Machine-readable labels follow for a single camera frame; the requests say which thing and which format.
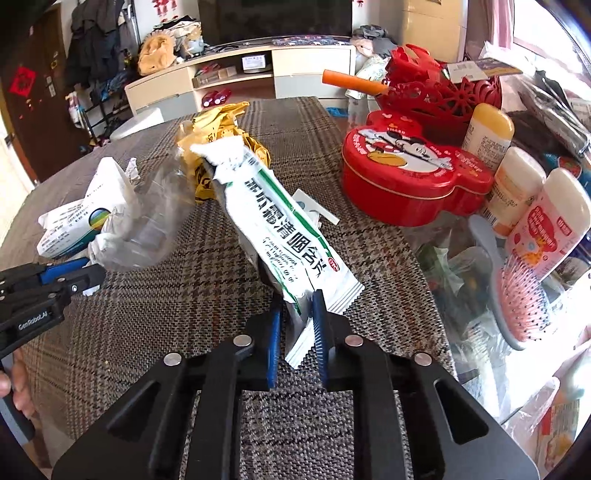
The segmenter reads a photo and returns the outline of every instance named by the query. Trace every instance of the brown door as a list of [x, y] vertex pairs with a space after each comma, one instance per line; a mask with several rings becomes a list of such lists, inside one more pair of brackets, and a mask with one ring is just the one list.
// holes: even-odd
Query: brown door
[[65, 66], [58, 7], [33, 25], [0, 74], [12, 129], [40, 181], [80, 158], [89, 140], [68, 113]]

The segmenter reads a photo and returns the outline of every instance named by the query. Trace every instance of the black tv screen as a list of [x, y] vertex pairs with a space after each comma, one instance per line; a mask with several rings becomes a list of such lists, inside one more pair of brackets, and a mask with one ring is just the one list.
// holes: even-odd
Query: black tv screen
[[219, 45], [291, 35], [349, 37], [351, 0], [199, 0], [203, 39]]

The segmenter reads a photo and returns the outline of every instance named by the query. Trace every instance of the red tin box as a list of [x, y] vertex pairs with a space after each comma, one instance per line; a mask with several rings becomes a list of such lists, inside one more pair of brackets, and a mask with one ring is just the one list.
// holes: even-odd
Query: red tin box
[[368, 124], [343, 144], [343, 189], [358, 208], [398, 226], [480, 208], [494, 177], [478, 158], [425, 140], [421, 125], [398, 113], [370, 113]]

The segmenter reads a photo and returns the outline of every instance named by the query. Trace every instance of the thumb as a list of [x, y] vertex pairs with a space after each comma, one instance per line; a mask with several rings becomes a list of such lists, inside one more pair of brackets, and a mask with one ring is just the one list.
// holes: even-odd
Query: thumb
[[10, 379], [8, 376], [0, 372], [0, 398], [6, 397], [10, 393]]

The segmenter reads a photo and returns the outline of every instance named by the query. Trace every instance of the patterned cloth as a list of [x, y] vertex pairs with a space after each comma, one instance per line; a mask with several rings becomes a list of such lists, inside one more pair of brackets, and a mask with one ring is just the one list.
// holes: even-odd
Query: patterned cloth
[[[157, 168], [181, 120], [98, 149], [35, 189], [0, 250], [0, 268], [37, 260], [37, 217], [80, 198], [103, 156], [123, 168], [137, 157], [142, 177]], [[288, 192], [302, 188], [340, 217], [337, 226], [323, 222], [322, 231], [365, 285], [346, 312], [354, 331], [388, 352], [431, 352], [453, 371], [443, 325], [400, 230], [368, 218], [341, 190], [342, 134], [319, 102], [255, 101], [239, 121], [268, 147]], [[109, 273], [97, 294], [75, 297], [66, 321], [25, 347], [42, 418], [79, 437], [164, 354], [207, 352], [270, 300], [217, 202], [196, 206], [167, 260]], [[323, 391], [314, 352], [297, 371], [280, 361], [278, 387], [245, 393], [244, 407], [243, 478], [352, 477], [352, 395]]]

